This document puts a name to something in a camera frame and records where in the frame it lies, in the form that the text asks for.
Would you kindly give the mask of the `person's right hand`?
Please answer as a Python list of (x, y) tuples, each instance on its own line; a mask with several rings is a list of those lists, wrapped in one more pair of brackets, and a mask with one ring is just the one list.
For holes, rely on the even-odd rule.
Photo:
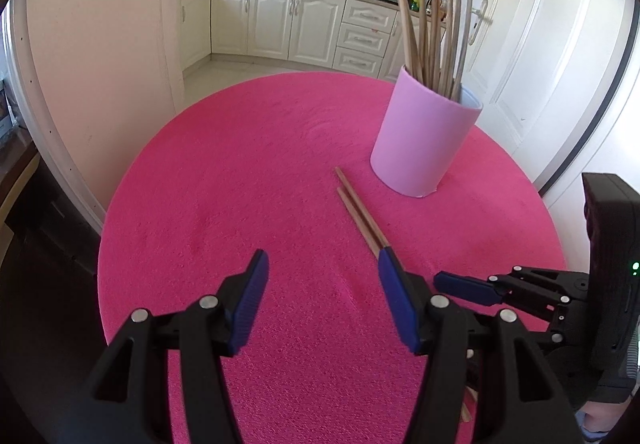
[(623, 403), (587, 402), (576, 414), (582, 437), (588, 443), (600, 442), (605, 438), (623, 417), (632, 398)]

